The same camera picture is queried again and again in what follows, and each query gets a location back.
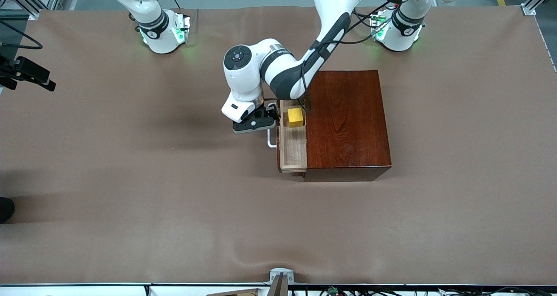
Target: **yellow block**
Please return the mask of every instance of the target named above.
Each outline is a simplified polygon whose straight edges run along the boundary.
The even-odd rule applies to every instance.
[[[302,108],[288,109],[288,127],[296,128],[304,126],[304,114]]]

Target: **table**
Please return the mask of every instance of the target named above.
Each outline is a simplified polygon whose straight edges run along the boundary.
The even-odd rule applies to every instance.
[[[265,132],[235,135],[221,69],[274,37],[300,57],[313,8],[201,10],[195,45],[155,55],[127,12],[43,12],[24,55],[52,72],[0,96],[0,282],[554,284],[557,84],[519,7],[432,8],[377,69],[393,167],[375,182],[281,175]],[[346,40],[366,35],[354,30]]]

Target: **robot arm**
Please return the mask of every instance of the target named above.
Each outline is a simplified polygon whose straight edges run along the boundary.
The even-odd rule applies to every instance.
[[[263,104],[263,80],[281,100],[301,97],[350,27],[350,14],[360,0],[314,0],[321,31],[300,60],[277,40],[235,46],[225,55],[225,77],[231,93],[222,113],[240,123]]]
[[[235,46],[228,50],[223,66],[231,93],[221,111],[235,122],[235,132],[238,133],[237,124],[245,123],[246,120],[251,121],[251,127],[243,125],[246,131],[269,128],[268,124],[259,127],[259,120],[253,120],[251,116],[254,110],[263,105],[263,81],[280,100],[297,99],[304,94],[308,84],[336,48],[337,42],[346,34],[350,27],[350,14],[360,2],[360,0],[314,1],[322,27],[315,42],[300,60],[296,60],[290,51],[274,39],[266,39],[253,46]],[[403,26],[398,25],[400,29],[404,29],[401,31],[402,36],[395,36],[391,41],[398,44],[401,41],[399,37],[405,36],[403,41],[406,44],[409,42],[406,37],[421,28],[423,17],[432,6],[432,0],[388,1],[398,3],[400,6],[396,9],[396,16],[393,16],[392,22],[386,28],[396,27],[394,23],[400,20],[404,23]],[[409,31],[405,30],[404,26],[412,28],[412,33],[408,34]],[[391,31],[390,34],[386,34],[385,31],[381,34],[384,36],[383,40],[392,38],[393,35],[396,35],[395,31]],[[409,46],[403,50],[412,45],[414,37],[417,39],[417,32],[416,36],[412,36]]]
[[[173,52],[187,40],[189,17],[163,10],[157,0],[116,0],[134,17],[145,44],[158,54]]]

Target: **dark wooden cabinet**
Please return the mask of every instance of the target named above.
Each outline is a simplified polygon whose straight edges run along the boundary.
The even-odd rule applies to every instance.
[[[378,71],[321,71],[309,93],[305,181],[373,181],[392,166]]]

